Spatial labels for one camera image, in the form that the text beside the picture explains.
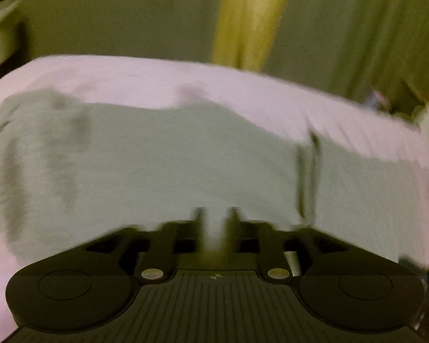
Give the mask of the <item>yellow curtain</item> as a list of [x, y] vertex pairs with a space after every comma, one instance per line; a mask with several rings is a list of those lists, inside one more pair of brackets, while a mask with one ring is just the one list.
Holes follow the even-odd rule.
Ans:
[[221, 0], [211, 62], [260, 72], [288, 0]]

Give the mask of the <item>pink bed sheet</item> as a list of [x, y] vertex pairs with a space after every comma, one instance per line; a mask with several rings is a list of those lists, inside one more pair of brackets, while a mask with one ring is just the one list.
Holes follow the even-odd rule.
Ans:
[[[403, 121], [320, 91], [270, 77], [199, 63], [126, 57], [58, 56], [26, 64], [0, 80], [8, 97], [51, 90], [86, 104], [151, 110], [208, 102], [289, 141], [319, 135], [348, 152], [407, 162], [418, 184], [425, 258], [429, 264], [429, 136]], [[5, 287], [22, 266], [0, 233], [0, 341], [16, 325]]]

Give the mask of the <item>grey-green curtain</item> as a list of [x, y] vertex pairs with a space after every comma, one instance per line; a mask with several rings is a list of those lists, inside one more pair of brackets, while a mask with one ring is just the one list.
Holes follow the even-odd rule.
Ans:
[[[21, 0], [33, 57], [95, 53], [206, 62], [220, 0]], [[429, 0], [287, 0], [265, 71], [340, 95], [429, 94]]]

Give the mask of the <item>grey sweatpants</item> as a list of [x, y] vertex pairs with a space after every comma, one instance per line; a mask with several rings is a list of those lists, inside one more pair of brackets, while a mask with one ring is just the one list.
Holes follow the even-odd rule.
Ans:
[[0, 233], [23, 265], [128, 225], [206, 211], [219, 249], [236, 207], [280, 230], [311, 226], [396, 260], [425, 258], [405, 161], [364, 158], [319, 135], [289, 141], [208, 102], [151, 110], [51, 90], [0, 105]]

